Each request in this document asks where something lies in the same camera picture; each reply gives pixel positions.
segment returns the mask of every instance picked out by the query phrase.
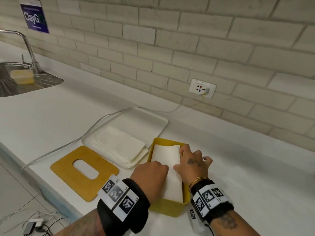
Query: hand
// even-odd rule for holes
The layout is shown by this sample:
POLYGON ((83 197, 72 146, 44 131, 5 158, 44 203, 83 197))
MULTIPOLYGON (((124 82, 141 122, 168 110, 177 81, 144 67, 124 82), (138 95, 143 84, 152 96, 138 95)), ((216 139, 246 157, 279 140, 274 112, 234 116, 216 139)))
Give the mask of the hand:
POLYGON ((198 177, 208 177, 208 168, 212 163, 210 157, 202 157, 199 150, 191 152, 188 144, 182 146, 179 152, 182 154, 180 164, 174 165, 173 169, 179 173, 185 184, 189 186, 198 177))
POLYGON ((134 169, 130 179, 138 184, 150 204, 152 204, 161 197, 167 173, 167 165, 162 165, 158 161, 152 161, 138 165, 134 169))

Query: yellow box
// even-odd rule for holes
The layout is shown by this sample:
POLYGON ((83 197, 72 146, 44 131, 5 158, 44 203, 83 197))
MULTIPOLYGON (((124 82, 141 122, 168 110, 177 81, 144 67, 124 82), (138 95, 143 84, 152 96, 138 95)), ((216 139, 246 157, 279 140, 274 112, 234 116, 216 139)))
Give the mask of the yellow box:
MULTIPOLYGON (((155 138, 151 146, 148 162, 151 161, 153 148, 155 144, 169 147, 169 146, 174 146, 174 145, 183 146, 185 143, 179 143, 179 142, 175 142, 175 141, 171 141, 171 140, 167 140, 163 138, 155 138)), ((171 217, 178 217, 183 212, 183 210, 185 209, 185 206, 190 201, 190 194, 189 194, 188 187, 189 186, 183 183, 183 203, 176 202, 169 199, 160 198, 151 205, 149 210, 156 211, 160 214, 168 215, 171 217)))

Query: sink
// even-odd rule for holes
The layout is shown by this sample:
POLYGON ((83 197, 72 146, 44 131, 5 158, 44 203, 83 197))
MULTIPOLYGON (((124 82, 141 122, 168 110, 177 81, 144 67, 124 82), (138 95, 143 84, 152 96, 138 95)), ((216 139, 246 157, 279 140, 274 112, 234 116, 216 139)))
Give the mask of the sink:
POLYGON ((26 63, 12 63, 12 62, 0 62, 0 97, 8 97, 18 94, 23 94, 42 88, 52 87, 61 84, 63 79, 56 76, 42 72, 36 74, 34 67, 31 64, 26 63), (10 72, 13 70, 32 69, 34 72, 33 84, 17 84, 10 77, 10 72))

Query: oval hole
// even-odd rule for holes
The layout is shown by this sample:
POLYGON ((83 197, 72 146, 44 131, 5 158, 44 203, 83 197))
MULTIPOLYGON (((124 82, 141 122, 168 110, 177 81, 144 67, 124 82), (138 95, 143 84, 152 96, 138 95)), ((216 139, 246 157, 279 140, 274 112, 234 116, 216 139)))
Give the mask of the oval hole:
POLYGON ((81 159, 76 160, 73 166, 90 180, 94 180, 99 174, 97 170, 81 159))

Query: gold bracelet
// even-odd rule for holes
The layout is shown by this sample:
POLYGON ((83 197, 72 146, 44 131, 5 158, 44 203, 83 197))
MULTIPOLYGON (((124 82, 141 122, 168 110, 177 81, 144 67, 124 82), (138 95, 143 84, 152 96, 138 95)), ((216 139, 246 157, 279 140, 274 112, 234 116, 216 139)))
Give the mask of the gold bracelet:
POLYGON ((194 183, 198 182, 199 180, 208 180, 208 179, 209 179, 208 177, 197 177, 197 179, 195 179, 195 180, 189 185, 189 187, 188 187, 189 192, 191 193, 190 188, 191 188, 191 186, 192 186, 194 183))

